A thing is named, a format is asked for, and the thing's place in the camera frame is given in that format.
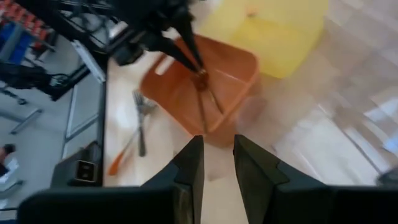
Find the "cable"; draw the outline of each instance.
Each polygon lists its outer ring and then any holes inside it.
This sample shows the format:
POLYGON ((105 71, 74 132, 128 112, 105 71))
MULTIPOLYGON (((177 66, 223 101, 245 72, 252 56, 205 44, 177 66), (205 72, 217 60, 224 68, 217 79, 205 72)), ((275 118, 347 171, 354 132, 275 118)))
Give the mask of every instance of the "cable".
POLYGON ((3 212, 3 211, 16 211, 16 210, 18 210, 18 208, 2 208, 2 209, 0 209, 0 212, 3 212))

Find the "metal fork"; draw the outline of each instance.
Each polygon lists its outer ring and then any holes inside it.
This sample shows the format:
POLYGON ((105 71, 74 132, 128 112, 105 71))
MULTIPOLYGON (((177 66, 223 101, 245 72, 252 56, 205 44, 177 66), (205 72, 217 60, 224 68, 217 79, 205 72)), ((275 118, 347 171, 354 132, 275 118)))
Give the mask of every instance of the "metal fork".
MULTIPOLYGON (((152 113, 152 111, 156 108, 156 103, 152 100, 144 100, 144 116, 147 116, 149 114, 152 113)), ((137 136, 138 130, 135 130, 133 132, 133 134, 131 135, 130 139, 128 140, 126 146, 123 148, 123 150, 121 152, 119 152, 118 156, 116 156, 116 158, 113 160, 113 162, 111 163, 109 169, 108 169, 108 175, 116 175, 118 173, 119 170, 119 165, 125 155, 125 153, 127 152, 127 150, 130 148, 131 143, 133 142, 133 139, 135 139, 135 137, 137 136)))
POLYGON ((144 97, 139 91, 134 91, 133 93, 134 101, 136 102, 137 111, 138 111, 138 131, 139 131, 139 156, 144 157, 147 153, 146 145, 145 145, 145 137, 144 137, 144 129, 142 128, 142 124, 144 122, 145 116, 145 103, 144 97))

